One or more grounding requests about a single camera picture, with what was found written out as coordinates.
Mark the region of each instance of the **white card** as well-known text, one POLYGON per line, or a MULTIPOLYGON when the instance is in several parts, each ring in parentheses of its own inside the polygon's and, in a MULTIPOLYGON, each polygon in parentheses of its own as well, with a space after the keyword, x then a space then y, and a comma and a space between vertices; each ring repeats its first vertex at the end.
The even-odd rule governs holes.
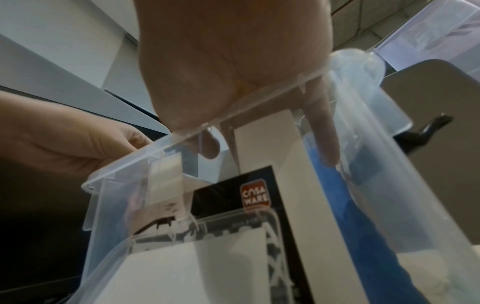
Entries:
POLYGON ((95 304, 271 303, 264 229, 135 253, 95 304))

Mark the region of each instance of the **blue object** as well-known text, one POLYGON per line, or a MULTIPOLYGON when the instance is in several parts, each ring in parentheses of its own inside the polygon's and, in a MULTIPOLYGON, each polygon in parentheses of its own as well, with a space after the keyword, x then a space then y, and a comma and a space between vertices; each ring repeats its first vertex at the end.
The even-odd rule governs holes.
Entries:
POLYGON ((375 224, 358 208, 340 173, 308 150, 330 207, 371 304, 427 304, 375 224))

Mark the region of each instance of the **black hook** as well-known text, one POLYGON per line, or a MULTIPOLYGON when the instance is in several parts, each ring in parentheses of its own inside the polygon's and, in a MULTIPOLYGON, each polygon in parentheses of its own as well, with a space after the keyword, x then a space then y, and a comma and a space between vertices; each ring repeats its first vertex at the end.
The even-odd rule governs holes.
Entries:
POLYGON ((394 137, 405 154, 410 154, 416 149, 426 145, 433 135, 454 120, 453 116, 441 114, 418 132, 403 132, 394 137))

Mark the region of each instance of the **cosa ware logo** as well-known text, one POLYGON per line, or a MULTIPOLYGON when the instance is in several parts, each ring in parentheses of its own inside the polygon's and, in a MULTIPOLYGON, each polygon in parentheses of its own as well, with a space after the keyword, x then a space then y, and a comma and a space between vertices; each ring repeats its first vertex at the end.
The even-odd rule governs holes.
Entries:
POLYGON ((251 208, 256 206, 270 207, 270 193, 267 188, 267 183, 263 179, 243 184, 240 187, 241 201, 244 208, 251 208))

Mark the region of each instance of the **human hand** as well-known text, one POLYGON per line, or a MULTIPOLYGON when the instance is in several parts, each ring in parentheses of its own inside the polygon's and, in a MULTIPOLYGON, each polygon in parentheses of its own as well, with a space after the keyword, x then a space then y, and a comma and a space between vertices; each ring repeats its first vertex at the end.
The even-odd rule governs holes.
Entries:
MULTIPOLYGON (((196 128, 250 93, 326 66, 333 47, 325 0, 135 4, 142 74, 160 120, 172 132, 196 128)), ((316 79, 307 89, 307 94, 300 89, 284 94, 259 113, 302 108, 323 160, 335 165, 339 143, 325 88, 316 79)), ((231 143, 229 134, 223 135, 231 143)), ((203 141, 204 156, 215 157, 218 144, 209 132, 203 141)))
POLYGON ((0 156, 89 175, 151 143, 136 128, 64 105, 0 92, 0 156))

